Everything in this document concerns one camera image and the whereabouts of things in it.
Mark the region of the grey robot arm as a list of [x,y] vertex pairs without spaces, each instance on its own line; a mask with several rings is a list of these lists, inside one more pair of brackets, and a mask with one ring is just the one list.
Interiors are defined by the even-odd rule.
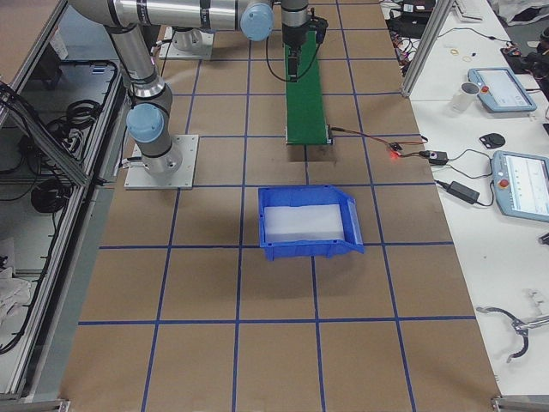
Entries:
[[137,25],[107,27],[115,52],[127,77],[130,109],[126,127],[141,151],[148,173],[175,172],[182,155],[168,131],[172,91],[160,76]]
[[270,1],[71,1],[82,16],[112,30],[112,43],[131,70],[152,62],[135,25],[240,31],[263,41],[274,27]]

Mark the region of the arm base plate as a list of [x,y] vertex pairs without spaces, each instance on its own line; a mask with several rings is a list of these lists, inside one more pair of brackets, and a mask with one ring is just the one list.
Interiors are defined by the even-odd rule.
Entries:
[[167,27],[159,56],[168,60],[209,60],[213,43],[213,33],[197,28],[175,30]]
[[173,135],[171,150],[159,157],[142,156],[137,144],[130,161],[124,187],[128,190],[191,190],[196,169],[198,135]]

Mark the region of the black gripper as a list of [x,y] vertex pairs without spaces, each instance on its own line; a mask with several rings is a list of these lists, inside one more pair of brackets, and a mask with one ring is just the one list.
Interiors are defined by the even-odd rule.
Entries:
[[296,64],[299,64],[301,48],[307,41],[308,31],[307,25],[282,26],[282,39],[284,44],[289,47],[289,59]]

